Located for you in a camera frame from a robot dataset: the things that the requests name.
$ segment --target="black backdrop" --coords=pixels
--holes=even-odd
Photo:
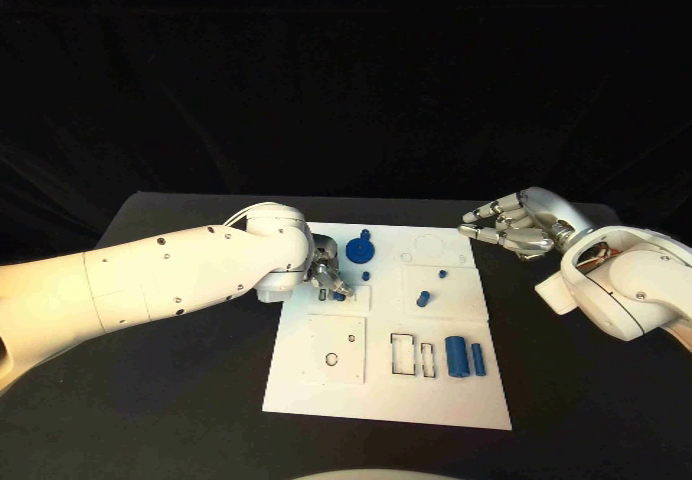
[[[678,15],[368,5],[0,5],[2,261],[91,248],[139,190],[481,200],[541,185],[690,241]]]

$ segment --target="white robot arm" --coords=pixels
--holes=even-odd
[[[233,228],[247,216],[247,231]],[[337,243],[275,203],[211,225],[0,267],[0,392],[40,363],[106,333],[244,295],[285,301],[305,281],[352,295]]]
[[[692,249],[651,230],[596,228],[570,202],[531,187],[481,207],[465,222],[499,215],[497,228],[459,232],[501,244],[522,260],[557,249],[561,269],[537,291],[559,314],[580,307],[599,328],[622,340],[662,327],[692,351]]]

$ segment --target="white board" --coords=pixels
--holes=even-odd
[[[347,244],[364,228],[375,257],[358,265]],[[338,242],[342,276],[357,295],[344,302],[321,300],[306,283],[285,302],[263,410],[511,430],[469,239],[440,228],[311,223],[311,229]],[[423,290],[432,294],[424,308],[416,303]],[[413,335],[414,375],[393,373],[410,371],[404,335]],[[455,335],[466,338],[472,366],[471,345],[482,344],[485,377],[450,377],[445,339]]]

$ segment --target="table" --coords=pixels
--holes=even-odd
[[[223,223],[260,201],[311,221],[453,227],[481,202],[138,193],[100,247]],[[605,205],[580,208],[618,223]],[[388,467],[465,478],[683,478],[692,357],[662,330],[609,337],[553,313],[534,264],[473,243],[512,432],[262,411],[280,304],[250,294],[122,330],[41,365],[0,398],[3,478],[272,478]]]

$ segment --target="robotic hand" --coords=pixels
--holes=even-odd
[[[471,222],[498,215],[497,228]],[[692,249],[651,230],[597,228],[570,202],[531,187],[463,217],[459,232],[502,245],[522,260],[553,250],[561,269],[537,292],[563,315],[576,307],[599,328],[632,340],[662,327],[692,351]]]
[[[247,229],[233,228],[247,217]],[[337,242],[263,203],[224,223],[0,267],[0,393],[81,342],[243,296],[289,300],[312,280],[347,296]]]

